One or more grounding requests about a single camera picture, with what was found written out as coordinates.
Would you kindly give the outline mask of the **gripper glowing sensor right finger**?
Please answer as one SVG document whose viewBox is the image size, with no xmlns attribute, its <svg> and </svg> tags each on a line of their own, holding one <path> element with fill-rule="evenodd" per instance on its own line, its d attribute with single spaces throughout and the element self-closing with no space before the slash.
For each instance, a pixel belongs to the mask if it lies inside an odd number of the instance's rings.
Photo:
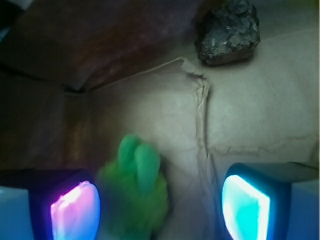
<svg viewBox="0 0 320 240">
<path fill-rule="evenodd" d="M 318 240 L 320 166 L 235 163 L 224 179 L 221 204 L 233 240 Z"/>
</svg>

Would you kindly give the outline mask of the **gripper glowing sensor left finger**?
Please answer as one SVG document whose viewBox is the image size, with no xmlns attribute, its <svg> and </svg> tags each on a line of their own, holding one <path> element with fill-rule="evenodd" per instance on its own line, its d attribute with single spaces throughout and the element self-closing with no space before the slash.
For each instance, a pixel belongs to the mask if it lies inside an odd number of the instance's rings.
<svg viewBox="0 0 320 240">
<path fill-rule="evenodd" d="M 101 199 L 84 169 L 0 172 L 2 240 L 94 240 Z"/>
</svg>

